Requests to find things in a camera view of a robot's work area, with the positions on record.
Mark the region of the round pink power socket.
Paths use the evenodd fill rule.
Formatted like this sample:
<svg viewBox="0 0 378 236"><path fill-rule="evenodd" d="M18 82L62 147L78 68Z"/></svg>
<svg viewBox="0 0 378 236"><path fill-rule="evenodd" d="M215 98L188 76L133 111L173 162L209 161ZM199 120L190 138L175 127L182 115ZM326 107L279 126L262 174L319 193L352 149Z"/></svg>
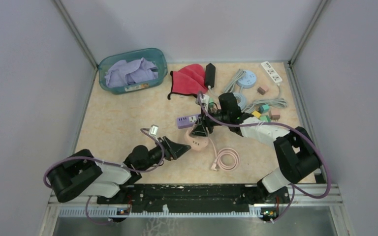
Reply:
<svg viewBox="0 0 378 236"><path fill-rule="evenodd" d="M185 138L186 144L189 145L191 149L195 151L202 151L209 144L209 139L207 137L191 136L190 130L187 130L185 132L184 138Z"/></svg>

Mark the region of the purple power strip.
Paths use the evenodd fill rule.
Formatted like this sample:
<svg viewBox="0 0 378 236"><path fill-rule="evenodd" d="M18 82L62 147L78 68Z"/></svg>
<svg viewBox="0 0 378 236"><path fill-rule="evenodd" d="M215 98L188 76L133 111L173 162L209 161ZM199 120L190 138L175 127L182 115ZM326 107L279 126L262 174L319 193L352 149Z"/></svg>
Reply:
<svg viewBox="0 0 378 236"><path fill-rule="evenodd" d="M199 114L183 116L176 118L178 129L184 129L192 127L198 120Z"/></svg>

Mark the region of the black power strip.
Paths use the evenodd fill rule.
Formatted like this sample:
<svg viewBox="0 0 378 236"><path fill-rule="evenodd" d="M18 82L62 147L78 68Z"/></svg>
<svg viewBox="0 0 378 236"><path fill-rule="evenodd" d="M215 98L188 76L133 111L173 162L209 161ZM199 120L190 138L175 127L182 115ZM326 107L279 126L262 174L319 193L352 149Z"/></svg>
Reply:
<svg viewBox="0 0 378 236"><path fill-rule="evenodd" d="M216 67L209 63L205 67L205 79L204 86L208 89L212 89L215 86Z"/></svg>

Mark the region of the yellow USB charger plug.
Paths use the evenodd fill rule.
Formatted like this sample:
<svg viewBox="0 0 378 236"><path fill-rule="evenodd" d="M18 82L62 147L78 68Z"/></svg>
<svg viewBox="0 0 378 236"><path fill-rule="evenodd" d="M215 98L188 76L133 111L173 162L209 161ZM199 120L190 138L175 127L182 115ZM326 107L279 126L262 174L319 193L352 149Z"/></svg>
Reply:
<svg viewBox="0 0 378 236"><path fill-rule="evenodd" d="M260 117L261 117L261 113L258 112L258 111L253 111L251 114L252 114L254 117L256 117L256 118L260 118Z"/></svg>

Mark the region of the teal plug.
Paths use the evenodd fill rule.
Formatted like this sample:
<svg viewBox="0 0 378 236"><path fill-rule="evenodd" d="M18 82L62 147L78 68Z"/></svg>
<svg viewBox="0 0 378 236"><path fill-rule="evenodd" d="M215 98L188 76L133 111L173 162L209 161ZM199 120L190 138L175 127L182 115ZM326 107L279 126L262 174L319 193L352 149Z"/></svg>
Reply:
<svg viewBox="0 0 378 236"><path fill-rule="evenodd" d="M267 113L270 110L270 106L268 104L263 104L258 107L258 112L261 114Z"/></svg>

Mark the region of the round blue power socket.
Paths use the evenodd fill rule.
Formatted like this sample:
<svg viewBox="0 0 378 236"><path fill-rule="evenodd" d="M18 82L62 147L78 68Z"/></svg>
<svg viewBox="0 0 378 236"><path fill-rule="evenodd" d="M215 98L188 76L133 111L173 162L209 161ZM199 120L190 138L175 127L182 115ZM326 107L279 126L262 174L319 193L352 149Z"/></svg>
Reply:
<svg viewBox="0 0 378 236"><path fill-rule="evenodd" d="M241 77L236 81L240 88L250 89L257 81L256 75L250 70L242 70Z"/></svg>

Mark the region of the pink USB charger plug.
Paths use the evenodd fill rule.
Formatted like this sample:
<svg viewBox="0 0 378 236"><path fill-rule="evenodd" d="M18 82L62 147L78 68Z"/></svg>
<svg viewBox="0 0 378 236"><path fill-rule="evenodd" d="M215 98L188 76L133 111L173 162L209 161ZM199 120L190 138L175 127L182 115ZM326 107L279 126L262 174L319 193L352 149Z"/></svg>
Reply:
<svg viewBox="0 0 378 236"><path fill-rule="evenodd" d="M258 87L257 92L260 93L261 95L266 94L269 91L269 87L267 85L262 85Z"/></svg>

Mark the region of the brown-pink charger plug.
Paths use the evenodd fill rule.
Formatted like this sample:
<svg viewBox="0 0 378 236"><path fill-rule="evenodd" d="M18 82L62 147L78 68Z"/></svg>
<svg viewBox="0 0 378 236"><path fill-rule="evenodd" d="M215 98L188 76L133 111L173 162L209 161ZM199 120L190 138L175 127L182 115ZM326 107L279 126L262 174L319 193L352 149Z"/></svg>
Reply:
<svg viewBox="0 0 378 236"><path fill-rule="evenodd" d="M271 120L279 120L281 118L281 113L278 109L271 109L269 111L269 117Z"/></svg>

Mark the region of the white power strip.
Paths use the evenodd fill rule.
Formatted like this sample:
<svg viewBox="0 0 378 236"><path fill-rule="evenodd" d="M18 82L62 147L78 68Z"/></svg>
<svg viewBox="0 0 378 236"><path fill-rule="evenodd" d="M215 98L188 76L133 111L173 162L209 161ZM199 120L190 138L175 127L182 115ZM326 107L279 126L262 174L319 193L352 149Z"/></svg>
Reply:
<svg viewBox="0 0 378 236"><path fill-rule="evenodd" d="M277 71L274 69L274 67L271 65L270 62L264 61L261 63L262 68L265 70L265 72L268 74L269 78L276 84L280 85L283 81L281 76L277 73Z"/></svg>

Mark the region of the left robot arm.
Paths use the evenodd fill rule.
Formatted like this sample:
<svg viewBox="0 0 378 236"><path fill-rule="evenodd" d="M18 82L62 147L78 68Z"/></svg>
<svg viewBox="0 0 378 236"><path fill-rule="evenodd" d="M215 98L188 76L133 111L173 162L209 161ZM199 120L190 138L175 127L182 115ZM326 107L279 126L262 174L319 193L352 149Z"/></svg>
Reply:
<svg viewBox="0 0 378 236"><path fill-rule="evenodd" d="M178 159L190 149L164 136L157 139L153 149L134 147L122 163L104 162L83 149L51 166L43 180L60 203L79 196L98 196L120 204L128 197L126 187L139 181L143 173L155 170L165 160Z"/></svg>

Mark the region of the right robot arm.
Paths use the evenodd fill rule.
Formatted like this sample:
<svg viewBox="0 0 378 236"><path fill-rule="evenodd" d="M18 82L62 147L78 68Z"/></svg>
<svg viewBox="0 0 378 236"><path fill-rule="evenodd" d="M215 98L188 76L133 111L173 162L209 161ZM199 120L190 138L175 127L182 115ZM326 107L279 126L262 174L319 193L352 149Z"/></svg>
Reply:
<svg viewBox="0 0 378 236"><path fill-rule="evenodd" d="M277 191L289 184L296 184L320 168L315 146L303 127L292 128L281 123L262 121L252 114L218 110L202 112L190 136L208 137L216 126L227 126L241 137L251 138L272 147L276 153L278 167L258 181L258 198L271 202Z"/></svg>

